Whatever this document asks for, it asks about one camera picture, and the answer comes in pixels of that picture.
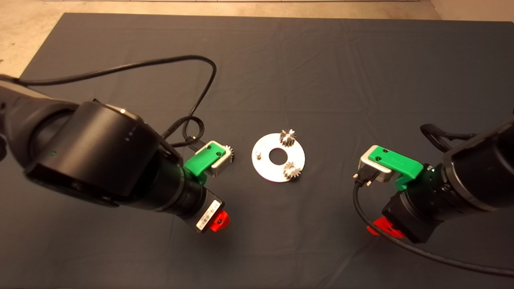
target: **dark gray cloth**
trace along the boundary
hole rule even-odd
[[[236,151],[207,183],[232,222],[197,234],[169,214],[85,203],[29,183],[8,156],[0,287],[512,288],[370,235],[353,209],[351,177],[373,144],[437,164],[442,154],[419,132],[423,123],[481,132],[511,115],[513,51],[507,22],[65,14],[24,79],[185,54],[218,64],[197,116],[205,140]],[[36,89],[126,107],[161,132],[189,111],[209,73],[182,62]],[[254,171],[251,149],[286,128],[298,132],[305,170],[298,182],[270,183]],[[392,184],[362,189],[365,211],[379,217],[393,193]],[[513,216],[450,221],[420,247],[514,267]]]

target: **metal disc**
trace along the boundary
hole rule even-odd
[[[287,154],[287,161],[281,165],[275,165],[269,159],[269,153],[274,149],[282,149]],[[295,141],[290,147],[280,143],[280,133],[268,134],[259,139],[252,150],[253,167],[263,178],[276,183],[289,181],[284,176],[284,166],[287,162],[293,161],[296,167],[303,170],[305,165],[305,153],[302,146]]]

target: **small spur gear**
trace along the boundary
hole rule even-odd
[[[294,130],[285,131],[282,130],[280,132],[280,142],[282,145],[286,147],[292,146],[293,143],[295,143],[296,140],[296,132]]]
[[[231,146],[225,146],[225,148],[230,150],[230,163],[232,163],[235,158],[234,149]]]
[[[284,176],[289,180],[297,178],[301,173],[300,169],[292,161],[287,162],[284,166]]]

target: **barcode label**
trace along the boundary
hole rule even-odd
[[[205,211],[204,215],[201,216],[200,221],[198,221],[198,223],[196,223],[196,227],[200,230],[203,230],[205,225],[207,225],[208,221],[214,215],[214,213],[216,213],[216,210],[219,208],[220,205],[221,205],[220,202],[213,200],[212,204],[209,206],[207,211]]]

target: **beige floor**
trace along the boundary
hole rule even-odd
[[[464,0],[436,0],[451,3]],[[489,0],[476,0],[490,3]],[[495,0],[507,5],[513,0]],[[438,3],[453,19],[456,5]],[[496,7],[507,18],[514,13]],[[482,8],[468,14],[480,16]],[[224,15],[269,17],[330,17],[373,19],[441,19],[430,0],[416,2],[316,2],[316,3],[223,3],[223,2],[44,2],[42,0],[0,0],[0,74],[19,76],[64,12],[139,13],[174,15]],[[494,11],[489,16],[494,18]]]

